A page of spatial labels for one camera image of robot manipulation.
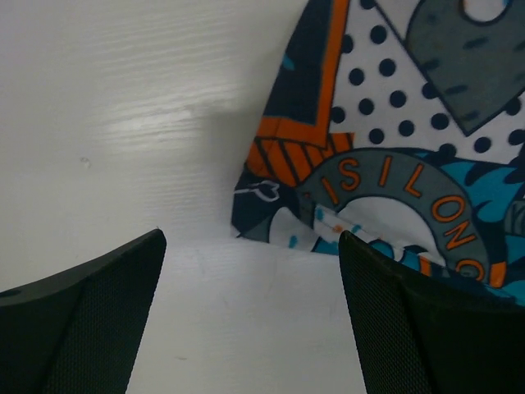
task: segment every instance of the folded cloth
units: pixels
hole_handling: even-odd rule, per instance
[[[238,237],[525,305],[525,1],[310,0],[235,188]]]

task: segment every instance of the white table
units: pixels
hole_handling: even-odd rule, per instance
[[[129,393],[364,393],[336,259],[229,237],[304,4],[0,2],[0,290],[163,229]]]

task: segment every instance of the colorful cloth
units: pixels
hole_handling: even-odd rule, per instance
[[[337,254],[343,230],[525,305],[525,1],[310,0],[232,215]]]

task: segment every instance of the polka dot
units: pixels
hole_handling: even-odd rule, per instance
[[[440,153],[446,158],[453,158],[457,154],[458,150],[452,144],[443,144],[440,146]]]
[[[372,112],[374,112],[374,103],[369,98],[364,98],[359,102],[359,111],[363,115],[370,115]]]
[[[402,121],[399,124],[398,131],[403,137],[410,137],[413,134],[414,128],[411,121]]]
[[[478,153],[485,153],[491,148],[492,142],[490,138],[482,137],[478,138],[474,143],[474,150]]]
[[[434,85],[431,84],[431,83],[426,83],[422,87],[421,92],[423,93],[423,97],[425,99],[432,100],[432,99],[435,99],[437,97],[437,90],[434,87]]]
[[[341,44],[341,52],[342,53],[350,53],[354,49],[354,41],[352,40],[352,37],[350,37],[348,34],[345,34],[343,37],[343,43]]]
[[[375,44],[383,44],[386,40],[386,29],[384,26],[377,25],[370,30],[370,39]]]
[[[341,107],[333,107],[331,109],[330,118],[334,123],[342,123],[346,118],[345,110]]]
[[[385,133],[381,129],[373,129],[370,131],[368,138],[374,145],[379,145],[385,139]]]
[[[359,86],[364,81],[364,72],[360,68],[354,68],[348,77],[350,84]]]
[[[449,126],[450,121],[444,113],[437,113],[432,117],[430,123],[436,130],[444,130]]]
[[[374,6],[374,0],[361,0],[361,7],[365,10],[371,10]]]
[[[525,130],[517,129],[509,135],[509,144],[512,146],[525,143]]]
[[[522,102],[519,101],[519,98],[513,98],[512,100],[505,105],[505,111],[513,117],[514,115],[518,115],[518,113],[522,110]]]
[[[390,95],[390,105],[394,108],[401,108],[407,102],[407,95],[401,90],[396,90]]]
[[[393,76],[395,73],[395,63],[392,59],[384,59],[379,63],[379,72],[382,76]]]

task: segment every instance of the cloth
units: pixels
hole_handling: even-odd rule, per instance
[[[310,0],[235,188],[238,237],[525,305],[525,1]]]

